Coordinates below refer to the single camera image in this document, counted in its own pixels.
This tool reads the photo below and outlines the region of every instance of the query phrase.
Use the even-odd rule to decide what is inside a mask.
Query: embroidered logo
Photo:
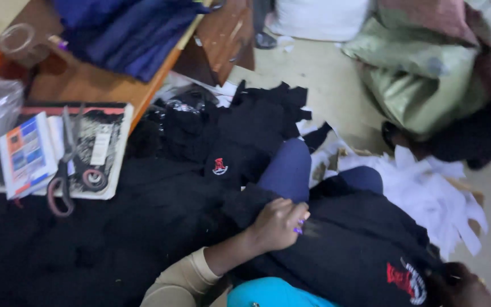
[[[399,271],[388,262],[387,282],[395,283],[399,289],[406,291],[410,295],[410,303],[421,305],[427,297],[426,284],[412,265],[406,263],[405,268],[406,271]]]
[[[222,158],[215,159],[215,168],[213,169],[215,175],[223,175],[227,169],[228,166],[222,164]]]

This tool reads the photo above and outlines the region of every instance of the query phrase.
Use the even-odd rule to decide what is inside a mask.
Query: red embroidered emblem
[[[411,297],[414,297],[414,291],[410,286],[410,272],[400,272],[391,264],[387,263],[387,283],[395,283],[401,290],[405,290]]]
[[[215,175],[223,175],[227,169],[228,166],[222,164],[222,158],[215,159],[215,168],[213,169]]]

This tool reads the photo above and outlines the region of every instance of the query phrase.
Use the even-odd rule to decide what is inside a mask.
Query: wooden desk
[[[204,5],[209,6],[211,2],[212,0],[204,0]],[[148,83],[80,62],[69,52],[61,51],[54,45],[50,46],[54,52],[67,61],[67,70],[60,75],[39,74],[33,82],[30,99],[43,101],[130,102],[134,106],[134,119],[132,122],[132,129],[134,129],[149,106],[153,95],[160,89],[168,72],[179,58],[181,51],[192,36],[201,18],[201,15],[197,16],[188,31],[167,55],[166,60],[153,79]],[[58,15],[46,0],[31,0],[11,24],[21,22],[34,26],[37,30],[36,40],[44,44],[47,43],[47,35],[61,33],[63,30]]]

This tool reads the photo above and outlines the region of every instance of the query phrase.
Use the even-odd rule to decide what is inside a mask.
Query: wooden cabinet
[[[202,19],[174,71],[208,85],[223,85],[235,65],[254,70],[251,0],[226,0]]]

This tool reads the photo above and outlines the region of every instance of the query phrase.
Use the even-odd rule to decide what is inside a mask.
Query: book
[[[73,120],[79,111],[80,102],[28,102],[22,108],[18,120],[25,122],[41,112],[59,116],[65,105]],[[85,103],[78,153],[72,160],[72,166],[68,166],[69,173],[74,169],[74,173],[69,176],[72,198],[111,199],[115,195],[133,113],[134,107],[129,103]],[[0,192],[5,192],[1,163]],[[46,189],[37,190],[33,195],[46,195]],[[55,195],[61,197],[62,192],[57,190]]]
[[[45,112],[0,137],[0,163],[7,199],[46,188],[58,165]]]

